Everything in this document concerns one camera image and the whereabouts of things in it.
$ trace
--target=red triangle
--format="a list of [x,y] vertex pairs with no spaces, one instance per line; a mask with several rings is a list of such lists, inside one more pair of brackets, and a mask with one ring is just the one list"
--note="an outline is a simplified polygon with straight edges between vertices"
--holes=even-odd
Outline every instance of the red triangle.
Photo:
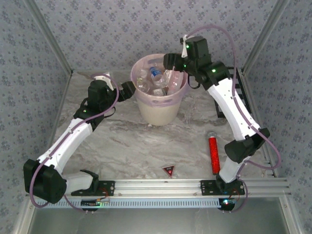
[[168,176],[172,177],[174,173],[175,166],[163,167],[162,169],[168,174]]

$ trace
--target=marble floor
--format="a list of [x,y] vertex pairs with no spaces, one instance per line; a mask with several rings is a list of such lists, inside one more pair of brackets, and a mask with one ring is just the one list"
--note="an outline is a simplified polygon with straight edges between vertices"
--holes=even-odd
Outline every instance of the marble floor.
[[[117,82],[129,80],[130,71],[112,72]],[[92,80],[74,73],[68,88],[55,139],[68,127],[73,114],[87,97]],[[225,119],[217,118],[212,97],[203,88],[189,89],[175,120],[166,126],[151,126],[140,115],[135,97],[117,103],[116,112],[106,118],[77,148],[64,173],[87,169],[101,179],[168,178],[163,166],[175,165],[173,178],[213,178],[208,131],[217,133],[220,164],[226,155],[224,145],[233,134]],[[252,157],[263,162],[260,151]],[[264,177],[259,168],[247,165],[243,177]]]

